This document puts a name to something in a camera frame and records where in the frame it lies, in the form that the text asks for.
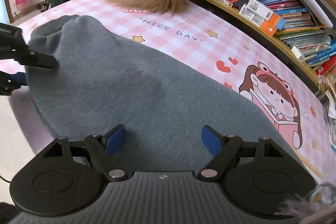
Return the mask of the grey sweatshirt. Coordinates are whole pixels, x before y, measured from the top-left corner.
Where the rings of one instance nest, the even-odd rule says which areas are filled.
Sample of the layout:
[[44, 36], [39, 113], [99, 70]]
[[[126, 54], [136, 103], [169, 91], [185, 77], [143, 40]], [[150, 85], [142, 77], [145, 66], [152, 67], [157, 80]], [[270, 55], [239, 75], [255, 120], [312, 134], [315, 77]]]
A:
[[199, 172], [212, 158], [209, 125], [245, 141], [268, 136], [294, 151], [251, 101], [178, 60], [108, 31], [91, 16], [62, 16], [36, 28], [32, 50], [57, 69], [26, 68], [37, 113], [53, 137], [71, 141], [126, 128], [116, 162], [127, 173]]

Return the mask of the pink checkered tablecloth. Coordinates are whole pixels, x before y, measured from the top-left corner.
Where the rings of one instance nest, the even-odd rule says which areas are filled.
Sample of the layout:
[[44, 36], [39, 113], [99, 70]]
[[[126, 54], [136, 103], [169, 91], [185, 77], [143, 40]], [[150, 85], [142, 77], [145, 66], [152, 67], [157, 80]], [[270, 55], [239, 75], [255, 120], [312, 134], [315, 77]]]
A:
[[38, 26], [63, 15], [89, 15], [108, 30], [153, 47], [197, 71], [238, 90], [250, 65], [264, 63], [290, 84], [299, 104], [302, 146], [296, 154], [317, 179], [325, 178], [325, 159], [333, 154], [315, 73], [291, 53], [274, 46], [276, 38], [261, 36], [236, 18], [203, 0], [193, 0], [181, 15], [148, 14], [114, 7], [105, 0], [73, 0], [46, 12], [34, 11], [15, 21], [25, 39]]

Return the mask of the stack of papers and books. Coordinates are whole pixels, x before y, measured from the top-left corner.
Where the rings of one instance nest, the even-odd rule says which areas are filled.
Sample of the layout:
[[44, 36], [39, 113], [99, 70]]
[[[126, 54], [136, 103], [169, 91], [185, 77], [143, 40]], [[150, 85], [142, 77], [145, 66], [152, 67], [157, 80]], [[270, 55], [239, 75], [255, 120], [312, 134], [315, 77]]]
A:
[[326, 108], [327, 113], [327, 122], [329, 126], [329, 139], [330, 139], [330, 147], [336, 152], [335, 145], [335, 87], [329, 78], [325, 78], [325, 86], [326, 86], [326, 95], [329, 99], [329, 106]]

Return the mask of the lower orange white box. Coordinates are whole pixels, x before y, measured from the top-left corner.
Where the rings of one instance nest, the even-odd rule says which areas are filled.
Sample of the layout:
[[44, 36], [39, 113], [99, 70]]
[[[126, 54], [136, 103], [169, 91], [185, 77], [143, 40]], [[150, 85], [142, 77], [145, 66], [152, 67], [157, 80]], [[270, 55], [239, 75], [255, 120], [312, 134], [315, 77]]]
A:
[[246, 4], [242, 6], [239, 11], [239, 14], [253, 23], [255, 26], [260, 28], [269, 36], [274, 36], [277, 31], [276, 26], [274, 23], [267, 21], [266, 19], [262, 18], [260, 15], [256, 14], [252, 10], [250, 10]]

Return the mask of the orange white box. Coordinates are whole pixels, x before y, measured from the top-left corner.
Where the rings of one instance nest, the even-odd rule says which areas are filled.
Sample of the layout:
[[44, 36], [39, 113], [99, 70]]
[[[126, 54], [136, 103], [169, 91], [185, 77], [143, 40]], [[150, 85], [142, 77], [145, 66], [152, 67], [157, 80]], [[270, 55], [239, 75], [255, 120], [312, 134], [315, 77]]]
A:
[[255, 26], [260, 28], [269, 36], [274, 36], [277, 31], [276, 26], [274, 23], [267, 21], [266, 19], [262, 18], [260, 15], [256, 14], [252, 10], [250, 10], [246, 4], [242, 6], [239, 11], [239, 14], [253, 23]]
[[278, 30], [282, 30], [282, 28], [284, 27], [285, 20], [260, 1], [249, 0], [247, 3], [247, 7], [267, 21], [274, 23]]

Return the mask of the small white red box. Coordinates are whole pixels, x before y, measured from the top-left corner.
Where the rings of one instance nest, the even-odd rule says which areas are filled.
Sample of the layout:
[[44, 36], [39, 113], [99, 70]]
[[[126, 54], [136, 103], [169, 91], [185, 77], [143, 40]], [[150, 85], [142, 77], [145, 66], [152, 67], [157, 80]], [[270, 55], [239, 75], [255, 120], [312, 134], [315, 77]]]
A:
[[228, 0], [219, 0], [222, 4], [228, 6], [228, 7], [232, 7], [233, 3], [228, 1]]

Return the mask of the upper orange white box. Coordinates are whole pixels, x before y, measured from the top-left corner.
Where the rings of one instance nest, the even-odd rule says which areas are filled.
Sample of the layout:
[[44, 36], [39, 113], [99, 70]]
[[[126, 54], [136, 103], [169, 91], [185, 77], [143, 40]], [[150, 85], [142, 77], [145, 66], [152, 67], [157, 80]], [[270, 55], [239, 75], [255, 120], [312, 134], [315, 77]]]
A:
[[260, 1], [249, 0], [247, 3], [247, 7], [267, 21], [274, 23], [278, 30], [282, 30], [282, 28], [284, 27], [285, 20]]

